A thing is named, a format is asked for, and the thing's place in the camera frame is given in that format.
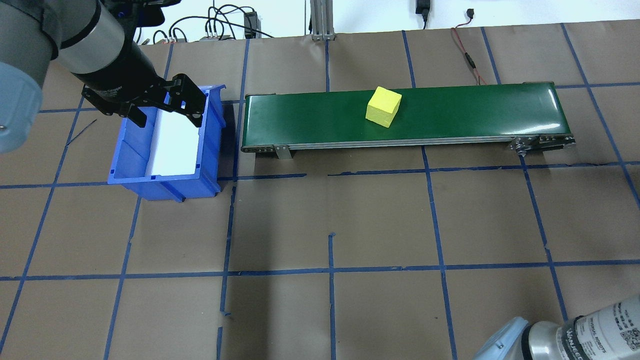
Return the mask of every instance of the floor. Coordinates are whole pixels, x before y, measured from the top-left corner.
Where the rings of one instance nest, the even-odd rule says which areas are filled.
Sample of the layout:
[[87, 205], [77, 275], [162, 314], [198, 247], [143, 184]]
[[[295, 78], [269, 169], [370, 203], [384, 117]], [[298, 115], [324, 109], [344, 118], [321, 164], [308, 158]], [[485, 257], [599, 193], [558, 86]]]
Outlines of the floor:
[[247, 94], [473, 85], [447, 30], [143, 47], [159, 74], [227, 85], [223, 191], [183, 203], [106, 184], [120, 121], [52, 65], [27, 144], [0, 156], [0, 358], [470, 359], [514, 316], [640, 292], [639, 32], [461, 29], [487, 82], [556, 83], [577, 146], [524, 160], [238, 152]]

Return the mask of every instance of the cable connector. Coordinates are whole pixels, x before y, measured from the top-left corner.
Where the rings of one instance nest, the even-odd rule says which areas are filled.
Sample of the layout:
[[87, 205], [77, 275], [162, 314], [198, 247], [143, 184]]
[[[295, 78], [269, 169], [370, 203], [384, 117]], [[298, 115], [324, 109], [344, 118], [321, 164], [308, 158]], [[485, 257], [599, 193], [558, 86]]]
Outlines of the cable connector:
[[427, 27], [429, 11], [431, 11], [431, 0], [415, 0], [415, 13], [422, 15], [422, 20], [424, 20], [423, 29]]

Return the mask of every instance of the black cable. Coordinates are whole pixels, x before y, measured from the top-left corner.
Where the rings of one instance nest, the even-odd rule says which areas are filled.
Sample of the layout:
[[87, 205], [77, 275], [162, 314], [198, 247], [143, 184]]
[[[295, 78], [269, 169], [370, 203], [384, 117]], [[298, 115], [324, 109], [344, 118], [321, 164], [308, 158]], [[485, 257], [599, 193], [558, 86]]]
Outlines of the black cable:
[[[231, 7], [231, 8], [233, 8], [233, 10], [231, 10], [230, 12], [223, 13], [223, 12], [222, 12], [222, 9], [224, 9], [224, 8], [226, 8], [226, 7]], [[238, 7], [238, 6], [236, 6], [236, 5], [232, 5], [232, 4], [225, 4], [225, 5], [221, 6], [221, 7], [219, 7], [219, 8], [218, 8], [218, 11], [222, 14], [222, 16], [224, 16], [224, 17], [225, 17], [225, 20], [226, 20], [226, 21], [229, 21], [229, 19], [227, 19], [226, 14], [228, 14], [228, 13], [232, 13], [232, 12], [234, 12], [234, 11], [236, 11], [236, 10], [239, 10], [239, 11], [240, 11], [240, 12], [242, 12], [242, 14], [244, 15], [243, 20], [244, 20], [244, 19], [246, 19], [246, 20], [249, 22], [249, 27], [250, 27], [251, 29], [253, 29], [253, 24], [252, 24], [252, 22], [251, 22], [251, 18], [249, 18], [249, 15], [246, 13], [246, 11], [244, 11], [244, 10], [243, 10], [243, 8], [249, 8], [249, 7], [250, 7], [250, 6], [242, 6], [242, 7]]]
[[182, 33], [182, 37], [184, 37], [184, 42], [189, 42], [187, 40], [187, 35], [184, 33], [184, 31], [180, 28], [173, 28], [173, 38], [175, 39], [175, 41], [178, 41], [178, 36], [175, 34], [175, 31], [178, 30]]
[[[197, 16], [197, 15], [192, 15], [192, 16], [183, 17], [183, 18], [181, 18], [181, 19], [176, 20], [176, 21], [175, 21], [175, 22], [174, 22], [174, 23], [169, 27], [169, 30], [171, 31], [171, 30], [173, 29], [173, 27], [174, 27], [178, 22], [183, 21], [183, 20], [187, 20], [187, 19], [207, 19], [207, 20], [208, 20], [208, 19], [210, 19], [210, 18], [209, 18], [209, 17], [206, 17], [206, 16]], [[222, 23], [224, 23], [224, 24], [229, 24], [229, 25], [237, 26], [238, 28], [243, 28], [243, 29], [252, 30], [252, 31], [254, 31], [254, 32], [258, 33], [258, 34], [263, 34], [263, 35], [264, 35], [264, 36], [266, 36], [266, 37], [273, 38], [271, 35], [269, 35], [269, 34], [267, 34], [267, 33], [264, 33], [264, 32], [262, 32], [262, 31], [260, 31], [260, 30], [256, 30], [256, 29], [248, 28], [248, 27], [246, 27], [246, 26], [242, 26], [242, 25], [240, 25], [240, 24], [235, 24], [235, 23], [233, 23], [233, 22], [224, 21], [224, 20], [220, 20], [220, 19], [216, 19], [216, 21], [222, 22]]]
[[156, 32], [154, 33], [154, 37], [153, 37], [154, 44], [156, 43], [156, 35], [157, 35], [158, 33], [162, 33], [162, 35], [164, 36], [164, 38], [165, 38], [165, 39], [168, 39], [168, 38], [169, 38], [168, 36], [166, 36], [166, 33], [165, 33], [164, 31], [162, 31], [162, 30], [156, 30]]
[[[209, 33], [211, 33], [211, 37], [214, 36], [214, 31], [217, 32], [217, 30], [211, 29], [211, 21], [212, 20], [213, 20], [214, 29], [215, 29], [215, 26], [216, 26], [216, 21], [220, 22], [219, 19], [209, 18], [209, 20], [207, 20], [207, 22], [204, 24], [205, 31], [208, 31]], [[218, 39], [221, 39], [225, 35], [225, 25], [224, 24], [221, 24], [221, 25], [222, 25], [222, 31], [220, 31], [220, 37]]]
[[[211, 9], [216, 10], [216, 13], [213, 15], [213, 18], [211, 17]], [[227, 22], [229, 21], [227, 15], [220, 12], [220, 8], [217, 8], [215, 6], [210, 6], [209, 9], [207, 9], [207, 16], [210, 19], [218, 20], [218, 14], [219, 13], [225, 18], [225, 20]], [[211, 20], [207, 20], [207, 24], [209, 25], [209, 30], [211, 30]], [[231, 28], [231, 27], [229, 27], [229, 29], [231, 30], [231, 37], [232, 38], [236, 38], [236, 33], [234, 32], [234, 29]], [[216, 22], [215, 21], [213, 22], [213, 31], [218, 32], [218, 29], [216, 29]], [[224, 33], [225, 33], [225, 25], [222, 24], [222, 32], [221, 32], [221, 34], [224, 35]]]

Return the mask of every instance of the electrical wire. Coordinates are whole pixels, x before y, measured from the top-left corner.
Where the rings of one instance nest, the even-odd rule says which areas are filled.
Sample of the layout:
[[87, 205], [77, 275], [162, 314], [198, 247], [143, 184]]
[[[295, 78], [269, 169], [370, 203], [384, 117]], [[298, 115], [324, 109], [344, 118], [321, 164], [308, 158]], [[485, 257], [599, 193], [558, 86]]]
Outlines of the electrical wire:
[[156, 43], [156, 35], [157, 35], [158, 33], [162, 33], [162, 35], [164, 36], [164, 39], [165, 39], [165, 40], [168, 40], [168, 39], [169, 39], [169, 37], [168, 37], [168, 36], [166, 36], [166, 33], [165, 33], [164, 31], [162, 31], [162, 30], [156, 30], [156, 32], [154, 33], [154, 36], [153, 36], [153, 38], [152, 38], [152, 39], [153, 39], [153, 41], [154, 41], [154, 44]]
[[480, 85], [480, 80], [482, 80], [482, 82], [485, 85], [487, 85], [486, 81], [484, 80], [482, 75], [480, 75], [480, 72], [478, 71], [478, 69], [476, 67], [476, 63], [474, 63], [473, 59], [471, 58], [471, 55], [469, 55], [469, 53], [465, 49], [465, 46], [462, 44], [462, 40], [460, 39], [460, 35], [458, 34], [458, 30], [457, 30], [458, 27], [464, 26], [464, 25], [469, 25], [471, 23], [471, 20], [474, 19], [473, 18], [473, 13], [471, 13], [471, 14], [472, 14], [472, 16], [469, 17], [469, 21], [464, 22], [463, 24], [456, 25], [455, 28], [451, 28], [451, 31], [454, 33], [454, 35], [456, 35], [456, 38], [458, 39], [458, 43], [460, 44], [460, 49], [464, 53], [465, 58], [467, 59], [467, 63], [469, 64], [469, 66], [471, 66], [472, 72], [474, 73], [474, 78], [477, 76], [477, 84]]
[[[221, 12], [220, 12], [220, 9], [221, 9], [221, 8], [217, 8], [217, 7], [215, 7], [215, 6], [210, 6], [210, 7], [209, 7], [209, 9], [207, 9], [207, 16], [208, 16], [210, 19], [213, 19], [213, 20], [214, 20], [214, 22], [213, 22], [213, 31], [211, 32], [212, 34], [213, 34], [214, 32], [216, 32], [216, 33], [218, 32], [218, 30], [216, 29], [216, 20], [218, 20], [218, 14], [219, 14], [219, 13], [220, 13], [220, 15], [222, 15], [222, 16], [225, 18], [225, 20], [226, 20], [227, 22], [229, 21], [229, 19], [227, 18], [227, 14], [228, 14], [228, 13], [230, 13], [230, 12], [227, 12], [227, 13], [221, 13]], [[213, 18], [211, 17], [211, 10], [216, 10], [216, 13], [214, 14]], [[206, 24], [206, 26], [208, 26], [208, 27], [209, 27], [209, 31], [211, 31], [211, 20], [207, 20], [207, 24]], [[222, 35], [224, 35], [224, 34], [225, 34], [225, 25], [224, 25], [224, 24], [222, 24], [221, 26], [222, 26], [222, 32], [221, 32], [221, 34], [222, 34]], [[236, 38], [236, 33], [234, 32], [234, 29], [233, 29], [231, 26], [229, 26], [229, 29], [231, 30], [231, 37], [232, 37], [232, 38]]]
[[[231, 8], [233, 8], [233, 10], [231, 10], [229, 12], [223, 12], [222, 9], [224, 9], [226, 7], [231, 7]], [[249, 27], [251, 28], [251, 30], [253, 30], [253, 24], [251, 22], [251, 18], [249, 18], [249, 15], [246, 13], [246, 11], [243, 10], [243, 8], [249, 8], [249, 9], [251, 9], [251, 11], [253, 11], [253, 12], [255, 11], [255, 9], [253, 9], [251, 6], [236, 6], [236, 5], [233, 5], [233, 4], [225, 4], [225, 5], [223, 5], [223, 6], [218, 8], [218, 10], [216, 11], [215, 17], [218, 17], [218, 14], [220, 14], [220, 15], [225, 17], [226, 21], [229, 21], [229, 19], [227, 18], [226, 14], [232, 13], [232, 12], [235, 12], [235, 11], [240, 11], [244, 15], [243, 19], [246, 19], [249, 22]], [[233, 33], [233, 28], [231, 28], [231, 32], [232, 32], [234, 38], [236, 38], [236, 34]]]
[[184, 37], [184, 42], [189, 42], [187, 40], [187, 35], [184, 33], [184, 31], [180, 28], [173, 28], [173, 38], [175, 39], [175, 41], [178, 41], [178, 36], [175, 34], [175, 31], [178, 30], [182, 33], [182, 37]]
[[[192, 15], [192, 16], [183, 17], [183, 18], [181, 18], [181, 19], [176, 20], [176, 21], [175, 21], [175, 22], [174, 22], [174, 23], [169, 27], [169, 32], [171, 32], [171, 30], [173, 30], [173, 28], [176, 26], [176, 24], [178, 24], [178, 22], [183, 21], [183, 20], [187, 20], [187, 19], [207, 19], [207, 20], [209, 20], [209, 19], [211, 19], [211, 18], [210, 18], [210, 17], [206, 17], [206, 16], [198, 16], [198, 15]], [[263, 34], [263, 35], [264, 35], [264, 36], [266, 36], [266, 37], [273, 38], [271, 35], [269, 35], [269, 34], [267, 34], [267, 33], [264, 33], [264, 32], [262, 32], [262, 31], [260, 31], [260, 30], [256, 30], [256, 29], [249, 28], [249, 27], [247, 27], [247, 26], [242, 26], [242, 25], [240, 25], [240, 24], [235, 24], [235, 23], [233, 23], [233, 22], [224, 21], [224, 20], [220, 20], [220, 19], [216, 19], [216, 21], [218, 21], [218, 22], [222, 22], [222, 23], [224, 23], [224, 24], [229, 24], [229, 25], [237, 26], [238, 28], [243, 28], [243, 29], [252, 30], [252, 31], [254, 31], [254, 32], [258, 33], [258, 34]]]

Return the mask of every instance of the metal post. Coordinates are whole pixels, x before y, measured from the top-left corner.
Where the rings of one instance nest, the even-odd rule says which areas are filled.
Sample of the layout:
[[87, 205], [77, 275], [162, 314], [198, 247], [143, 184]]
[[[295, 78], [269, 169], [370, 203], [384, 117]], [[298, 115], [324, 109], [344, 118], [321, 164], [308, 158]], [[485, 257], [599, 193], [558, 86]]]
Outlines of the metal post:
[[310, 0], [311, 38], [314, 41], [335, 39], [333, 32], [333, 0]]

